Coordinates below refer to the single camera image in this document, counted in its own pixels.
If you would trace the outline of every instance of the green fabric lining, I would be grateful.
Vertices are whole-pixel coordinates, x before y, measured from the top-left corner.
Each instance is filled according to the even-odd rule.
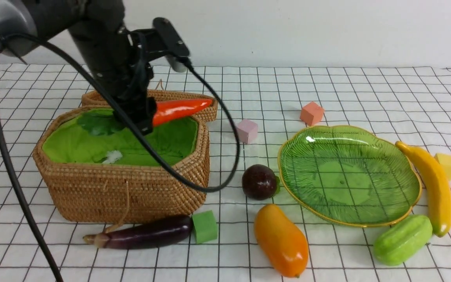
[[[112,114],[111,109],[95,109],[89,112]],[[102,163],[107,152],[118,150],[123,157],[115,163],[117,165],[160,166],[128,128],[111,135],[95,136],[78,124],[80,117],[81,115],[60,125],[43,143],[43,151],[53,162]],[[155,127],[145,138],[152,148],[173,166],[195,150],[197,129],[197,122],[186,117]]]

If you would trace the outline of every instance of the pink cube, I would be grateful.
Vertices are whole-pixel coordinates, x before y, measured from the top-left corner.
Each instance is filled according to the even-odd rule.
[[[300,119],[311,127],[323,119],[324,112],[325,109],[320,107],[315,102],[310,102],[300,111]]]
[[[256,139],[258,134],[258,124],[249,119],[244,119],[236,126],[238,129],[238,135],[240,141],[246,144],[250,144]]]

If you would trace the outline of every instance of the yellow cube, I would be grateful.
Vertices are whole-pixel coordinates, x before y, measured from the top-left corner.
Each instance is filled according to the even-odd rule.
[[[446,177],[448,181],[451,180],[451,155],[446,155],[442,153],[437,153],[435,155],[435,159],[437,162],[442,165],[443,170],[445,171]]]

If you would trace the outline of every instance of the green leaf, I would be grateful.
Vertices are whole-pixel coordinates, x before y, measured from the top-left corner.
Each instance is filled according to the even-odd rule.
[[[86,112],[78,118],[78,125],[93,136],[111,135],[125,128],[112,111]]]
[[[280,178],[276,175],[276,192],[274,192],[274,196],[276,196],[279,192],[281,191],[281,180]]]

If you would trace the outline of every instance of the green cube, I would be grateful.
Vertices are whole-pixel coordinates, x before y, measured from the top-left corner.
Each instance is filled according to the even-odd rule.
[[[212,211],[193,214],[196,244],[213,241],[218,238],[218,226]]]

